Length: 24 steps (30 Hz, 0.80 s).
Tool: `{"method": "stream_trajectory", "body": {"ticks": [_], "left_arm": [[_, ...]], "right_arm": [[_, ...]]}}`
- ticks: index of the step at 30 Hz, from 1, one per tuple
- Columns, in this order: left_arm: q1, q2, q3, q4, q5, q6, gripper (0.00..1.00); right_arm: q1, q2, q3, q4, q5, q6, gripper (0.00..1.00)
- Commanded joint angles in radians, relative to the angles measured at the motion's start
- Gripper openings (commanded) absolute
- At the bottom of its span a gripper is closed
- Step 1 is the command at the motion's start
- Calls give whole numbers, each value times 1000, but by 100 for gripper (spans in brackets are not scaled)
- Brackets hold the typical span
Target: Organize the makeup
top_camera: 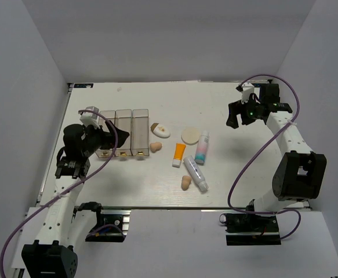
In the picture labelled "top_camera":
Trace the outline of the beige makeup sponge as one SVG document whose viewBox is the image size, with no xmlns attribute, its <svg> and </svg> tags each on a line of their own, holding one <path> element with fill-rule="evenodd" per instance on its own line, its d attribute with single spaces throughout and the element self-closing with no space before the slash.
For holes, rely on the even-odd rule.
<svg viewBox="0 0 338 278">
<path fill-rule="evenodd" d="M 162 143 L 161 142 L 152 142 L 150 144 L 150 151 L 156 153 L 157 151 L 161 150 Z"/>
<path fill-rule="evenodd" d="M 186 191 L 189 188 L 191 181 L 192 181 L 192 178 L 190 176 L 187 176 L 187 175 L 182 176 L 181 188 L 183 191 Z"/>
</svg>

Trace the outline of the white bottle brown cap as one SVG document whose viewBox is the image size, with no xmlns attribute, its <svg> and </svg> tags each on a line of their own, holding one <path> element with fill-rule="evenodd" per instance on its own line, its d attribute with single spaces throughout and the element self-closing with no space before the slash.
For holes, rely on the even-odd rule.
<svg viewBox="0 0 338 278">
<path fill-rule="evenodd" d="M 170 131 L 169 129 L 160 123 L 153 123 L 150 127 L 150 130 L 159 138 L 169 138 Z"/>
</svg>

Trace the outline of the round white powder puff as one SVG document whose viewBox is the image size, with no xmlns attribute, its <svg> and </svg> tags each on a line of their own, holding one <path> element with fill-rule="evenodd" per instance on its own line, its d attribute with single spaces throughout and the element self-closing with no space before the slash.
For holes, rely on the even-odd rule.
<svg viewBox="0 0 338 278">
<path fill-rule="evenodd" d="M 187 145 L 195 145 L 200 138 L 200 131 L 196 127 L 187 127 L 181 132 L 181 139 Z"/>
</svg>

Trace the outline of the pink teal spray bottle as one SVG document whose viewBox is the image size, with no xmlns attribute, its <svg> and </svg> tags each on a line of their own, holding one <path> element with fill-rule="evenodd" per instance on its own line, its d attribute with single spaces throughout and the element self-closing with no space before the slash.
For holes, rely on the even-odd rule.
<svg viewBox="0 0 338 278">
<path fill-rule="evenodd" d="M 209 145 L 209 132 L 204 130 L 201 133 L 201 136 L 198 140 L 197 149 L 195 153 L 195 162 L 198 164 L 204 164 L 206 159 L 206 154 Z"/>
</svg>

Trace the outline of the orange tube white cap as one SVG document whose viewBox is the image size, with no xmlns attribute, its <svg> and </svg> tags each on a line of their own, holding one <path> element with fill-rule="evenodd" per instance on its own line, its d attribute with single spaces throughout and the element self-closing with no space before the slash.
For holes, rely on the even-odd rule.
<svg viewBox="0 0 338 278">
<path fill-rule="evenodd" d="M 179 168 L 183 158 L 184 151 L 186 149 L 185 144 L 177 143 L 175 148 L 175 153 L 172 160 L 172 166 Z"/>
</svg>

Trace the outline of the white bottle blue print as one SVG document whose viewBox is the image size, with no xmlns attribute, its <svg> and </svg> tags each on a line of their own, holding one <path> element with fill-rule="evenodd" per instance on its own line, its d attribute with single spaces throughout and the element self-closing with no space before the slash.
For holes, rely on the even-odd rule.
<svg viewBox="0 0 338 278">
<path fill-rule="evenodd" d="M 208 191 L 208 185 L 202 171 L 198 167 L 192 156 L 187 156 L 183 160 L 185 167 L 187 168 L 191 178 L 194 180 L 195 184 L 198 186 L 199 190 L 204 193 Z"/>
</svg>

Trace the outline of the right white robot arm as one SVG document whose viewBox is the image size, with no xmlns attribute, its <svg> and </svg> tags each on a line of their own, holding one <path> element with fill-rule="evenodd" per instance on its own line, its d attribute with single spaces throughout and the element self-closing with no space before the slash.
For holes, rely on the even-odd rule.
<svg viewBox="0 0 338 278">
<path fill-rule="evenodd" d="M 262 120 L 273 133 L 282 159 L 272 178 L 272 186 L 264 195 L 252 201 L 254 211 L 245 216 L 245 225 L 258 231 L 266 224 L 265 215 L 278 213 L 297 202 L 316 199 L 320 193 L 327 159 L 315 153 L 295 125 L 297 115 L 279 97 L 278 84 L 262 83 L 259 94 L 252 84 L 239 85 L 241 99 L 229 104 L 227 126 L 236 129 Z"/>
</svg>

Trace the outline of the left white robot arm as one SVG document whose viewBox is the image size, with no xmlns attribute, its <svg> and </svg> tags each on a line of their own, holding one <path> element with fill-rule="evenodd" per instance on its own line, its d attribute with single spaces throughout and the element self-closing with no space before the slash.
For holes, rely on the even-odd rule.
<svg viewBox="0 0 338 278">
<path fill-rule="evenodd" d="M 64 146 L 57 154 L 54 199 L 42 228 L 21 257 L 30 277 L 74 277 L 78 267 L 76 249 L 100 231 L 121 229 L 106 222 L 102 205 L 87 202 L 76 206 L 90 168 L 89 157 L 99 148 L 121 147 L 129 133 L 107 122 L 108 131 L 92 120 L 72 124 L 63 130 Z"/>
</svg>

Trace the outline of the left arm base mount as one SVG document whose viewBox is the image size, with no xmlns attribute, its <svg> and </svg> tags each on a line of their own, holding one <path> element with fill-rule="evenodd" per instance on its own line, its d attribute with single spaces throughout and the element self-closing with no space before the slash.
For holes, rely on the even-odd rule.
<svg viewBox="0 0 338 278">
<path fill-rule="evenodd" d="M 74 208 L 73 219 L 92 213 L 92 224 L 86 242 L 122 243 L 128 232 L 130 210 L 114 210 L 103 207 L 98 202 L 82 203 Z"/>
</svg>

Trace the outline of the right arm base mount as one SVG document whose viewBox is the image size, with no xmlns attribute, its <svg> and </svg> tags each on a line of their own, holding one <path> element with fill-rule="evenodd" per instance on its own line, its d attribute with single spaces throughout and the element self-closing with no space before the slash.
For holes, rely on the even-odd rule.
<svg viewBox="0 0 338 278">
<path fill-rule="evenodd" d="M 277 246 L 281 245 L 276 216 L 244 213 L 222 213 L 221 225 L 226 227 L 228 246 Z"/>
</svg>

